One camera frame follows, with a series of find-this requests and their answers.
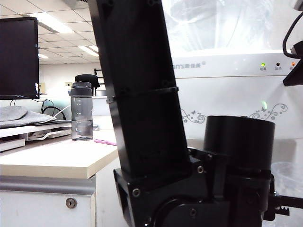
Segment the screw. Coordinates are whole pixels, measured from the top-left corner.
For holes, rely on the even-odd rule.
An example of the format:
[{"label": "screw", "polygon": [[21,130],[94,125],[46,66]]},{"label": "screw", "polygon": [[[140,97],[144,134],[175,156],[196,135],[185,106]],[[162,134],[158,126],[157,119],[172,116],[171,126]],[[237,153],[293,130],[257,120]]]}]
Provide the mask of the screw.
[{"label": "screw", "polygon": [[133,190],[133,196],[134,196],[134,197],[139,197],[140,194],[141,194],[141,191],[140,191],[139,188],[135,188],[135,189]]},{"label": "screw", "polygon": [[68,198],[66,201],[65,201],[65,204],[66,206],[69,208],[69,209],[73,209],[77,206],[77,201],[73,198]]},{"label": "screw", "polygon": [[189,215],[190,215],[192,218],[194,218],[194,217],[196,216],[196,214],[197,214],[196,209],[194,209],[194,208],[190,209]]},{"label": "screw", "polygon": [[198,173],[199,173],[199,174],[201,174],[201,173],[204,172],[203,166],[198,166],[197,170],[198,170]]},{"label": "screw", "polygon": [[213,159],[213,156],[211,155],[211,154],[208,154],[207,156],[206,156],[206,160],[207,161],[211,161]]}]

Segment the pink pen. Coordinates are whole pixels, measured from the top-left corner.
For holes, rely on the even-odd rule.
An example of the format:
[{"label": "pink pen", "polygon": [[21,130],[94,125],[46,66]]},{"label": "pink pen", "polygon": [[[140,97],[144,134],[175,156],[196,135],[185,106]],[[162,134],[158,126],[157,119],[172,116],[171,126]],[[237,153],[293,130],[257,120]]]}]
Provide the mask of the pink pen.
[{"label": "pink pen", "polygon": [[102,144],[107,144],[107,145],[113,145],[113,146],[117,146],[116,143],[107,141],[107,140],[94,140],[95,143],[102,143]]}]

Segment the indicator light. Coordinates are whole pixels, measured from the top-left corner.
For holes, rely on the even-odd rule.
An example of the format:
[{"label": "indicator light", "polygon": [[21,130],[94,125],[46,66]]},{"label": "indicator light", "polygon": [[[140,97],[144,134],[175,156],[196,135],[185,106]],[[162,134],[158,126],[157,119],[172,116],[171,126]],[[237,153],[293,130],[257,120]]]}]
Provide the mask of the indicator light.
[{"label": "indicator light", "polygon": [[263,109],[267,110],[267,103],[265,101],[262,101],[261,103],[262,103]]}]

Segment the clear plastic bottle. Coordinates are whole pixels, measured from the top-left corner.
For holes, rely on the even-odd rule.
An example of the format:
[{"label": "clear plastic bottle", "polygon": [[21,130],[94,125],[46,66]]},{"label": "clear plastic bottle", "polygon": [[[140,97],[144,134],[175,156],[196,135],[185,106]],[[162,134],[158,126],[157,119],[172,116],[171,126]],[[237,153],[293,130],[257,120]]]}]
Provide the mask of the clear plastic bottle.
[{"label": "clear plastic bottle", "polygon": [[89,82],[75,82],[71,87],[71,139],[92,140],[92,90]]}]

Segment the computer monitor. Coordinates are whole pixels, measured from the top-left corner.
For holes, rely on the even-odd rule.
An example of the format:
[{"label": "computer monitor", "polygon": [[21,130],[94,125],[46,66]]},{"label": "computer monitor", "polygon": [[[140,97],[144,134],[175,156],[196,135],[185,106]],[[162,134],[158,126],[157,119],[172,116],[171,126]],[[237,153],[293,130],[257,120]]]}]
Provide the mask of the computer monitor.
[{"label": "computer monitor", "polygon": [[0,100],[39,99],[35,17],[0,19]]}]

